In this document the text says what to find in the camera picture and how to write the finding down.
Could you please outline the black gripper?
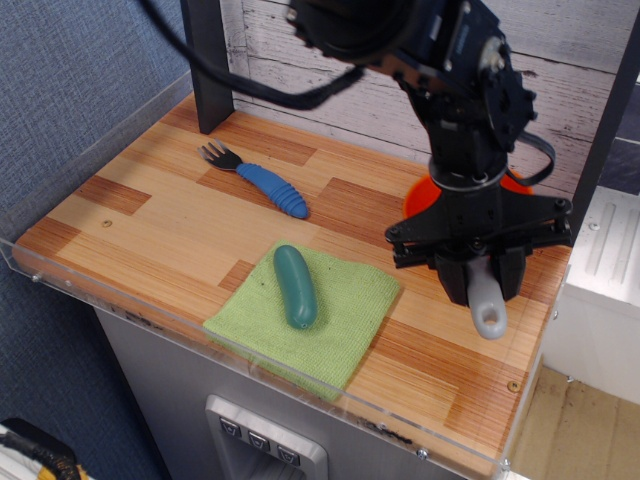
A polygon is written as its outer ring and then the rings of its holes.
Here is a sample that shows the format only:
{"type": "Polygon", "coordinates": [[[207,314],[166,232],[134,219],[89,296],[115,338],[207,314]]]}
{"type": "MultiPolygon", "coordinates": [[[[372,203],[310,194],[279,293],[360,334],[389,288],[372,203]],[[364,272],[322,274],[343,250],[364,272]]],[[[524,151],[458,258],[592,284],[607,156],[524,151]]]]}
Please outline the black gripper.
{"type": "Polygon", "coordinates": [[[502,298],[520,293],[527,258],[539,248],[566,245],[573,204],[563,197],[535,195],[505,177],[475,190],[440,187],[426,175],[403,201],[403,220],[389,227],[398,268],[427,265],[449,300],[468,306],[467,265],[488,256],[502,298]]]}

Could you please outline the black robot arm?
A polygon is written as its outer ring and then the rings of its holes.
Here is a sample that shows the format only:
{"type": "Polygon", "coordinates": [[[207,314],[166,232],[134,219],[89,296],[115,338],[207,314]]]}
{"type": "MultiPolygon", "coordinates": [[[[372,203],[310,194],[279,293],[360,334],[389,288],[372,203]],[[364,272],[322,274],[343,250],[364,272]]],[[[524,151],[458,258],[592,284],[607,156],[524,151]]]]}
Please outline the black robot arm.
{"type": "Polygon", "coordinates": [[[388,228],[400,268],[425,265],[449,299],[471,301],[471,263],[485,261],[504,300],[520,292],[526,259],[566,245],[569,200],[535,196],[546,166],[517,177],[508,157],[524,143],[554,148],[527,131],[535,94],[511,62],[498,18],[479,1],[293,1],[289,23],[323,55],[392,77],[427,131],[434,203],[388,228]]]}

